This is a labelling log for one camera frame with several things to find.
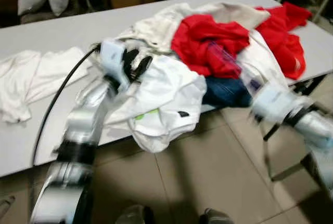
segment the blue jeans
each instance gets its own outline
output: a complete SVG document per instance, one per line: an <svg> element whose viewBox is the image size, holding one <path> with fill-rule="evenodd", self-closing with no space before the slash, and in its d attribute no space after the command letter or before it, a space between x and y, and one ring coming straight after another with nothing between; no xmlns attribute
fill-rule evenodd
<svg viewBox="0 0 333 224"><path fill-rule="evenodd" d="M206 77L203 103L217 107L248 107L252 97L240 79Z"/></svg>

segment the tile floor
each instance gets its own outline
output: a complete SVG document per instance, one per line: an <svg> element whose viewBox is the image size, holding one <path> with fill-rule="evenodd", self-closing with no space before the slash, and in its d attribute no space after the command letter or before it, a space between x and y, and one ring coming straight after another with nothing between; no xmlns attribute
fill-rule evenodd
<svg viewBox="0 0 333 224"><path fill-rule="evenodd" d="M313 97L333 110L332 82L333 75L327 76ZM228 213L235 224L333 223L333 204L306 171L269 180L266 152L278 173L305 155L302 137L284 128L264 146L248 114L248 109L203 114L193 133L155 155L131 138L99 148L92 223L114 223L133 203L150 206L157 224L198 223L206 207ZM37 191L47 168L37 169ZM16 198L1 224L27 223L28 173L0 178L0 200Z"/></svg>

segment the pile of clothes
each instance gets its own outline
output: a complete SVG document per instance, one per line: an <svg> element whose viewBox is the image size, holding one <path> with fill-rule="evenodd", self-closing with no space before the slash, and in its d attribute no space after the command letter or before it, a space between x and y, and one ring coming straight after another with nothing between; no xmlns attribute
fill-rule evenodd
<svg viewBox="0 0 333 224"><path fill-rule="evenodd" d="M297 79L305 70L299 38L289 31L305 25L310 15L289 3L271 9L225 3L192 9L182 3L135 23L116 40L126 51L136 50L132 71L147 57L152 57L151 63L119 95L105 125L130 130L142 149L160 152L195 128L202 103L248 107L253 78L287 88L285 77ZM67 52L60 55L68 57ZM30 96L39 83L43 86L40 71L45 62L35 56L29 58L32 73L23 80L18 73L27 58L19 55L0 63L0 85L6 91L0 96L0 111L5 121L27 120L27 103L40 98Z"/></svg>

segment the black cable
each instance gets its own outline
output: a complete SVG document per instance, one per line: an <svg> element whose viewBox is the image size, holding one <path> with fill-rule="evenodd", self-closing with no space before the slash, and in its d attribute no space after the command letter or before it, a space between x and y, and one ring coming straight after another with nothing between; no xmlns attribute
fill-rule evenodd
<svg viewBox="0 0 333 224"><path fill-rule="evenodd" d="M58 91L56 92L56 94L54 95L51 103L49 104L45 114L44 114L44 117L43 117L43 120L42 120L42 123L38 129L38 134L37 134L37 138L36 138L36 141L35 141L35 145L34 145L34 150L33 150L33 156L32 156L32 159L31 159L31 166L32 166L32 169L31 169L31 173L30 173L30 180L29 180L29 183L30 183L30 215L32 214L32 211L33 211L33 207L34 207L34 201L35 201L35 192L34 192L34 168L35 168L35 161L36 161L36 155L37 155L37 149L38 149L38 146L39 146L39 143L41 141L41 137L42 137L42 134L43 134L43 129L45 127L45 124L46 124L46 121L48 119L48 116L50 115L51 113L51 110L54 106L54 104L56 103L58 97L60 96L62 90L65 88L68 80L71 78L71 76L74 74L74 72L78 69L78 67L83 63L84 60L86 60L93 52L95 51L100 51L100 44L97 44L92 50L90 50L82 59L80 59L80 61L73 67L73 69L69 72L69 74L66 76L65 80L62 82L61 86L59 87Z"/></svg>

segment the background table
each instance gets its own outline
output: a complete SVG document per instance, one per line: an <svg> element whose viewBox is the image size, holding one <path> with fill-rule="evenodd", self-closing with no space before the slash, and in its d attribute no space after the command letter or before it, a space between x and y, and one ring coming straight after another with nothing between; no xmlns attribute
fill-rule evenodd
<svg viewBox="0 0 333 224"><path fill-rule="evenodd" d="M78 46L88 51L90 45L106 37L115 37L134 22L151 17L157 11L175 3L189 3L197 7L210 2L244 3L251 6L274 7L274 0L168 0L140 6L108 10L91 14L19 25L0 30L0 58L6 58L22 50L41 52L60 51ZM307 80L333 71L333 36L309 22L295 30L304 48L307 70L300 80ZM61 142L66 118L74 106L75 96L99 73L90 69L90 75L68 86L59 97L45 127L37 164L55 159L54 147ZM0 121L0 176L30 167L33 146L38 127L52 97L29 105L32 118L22 124L6 124ZM212 109L204 106L203 110ZM119 129L105 129L100 144L129 136Z"/></svg>

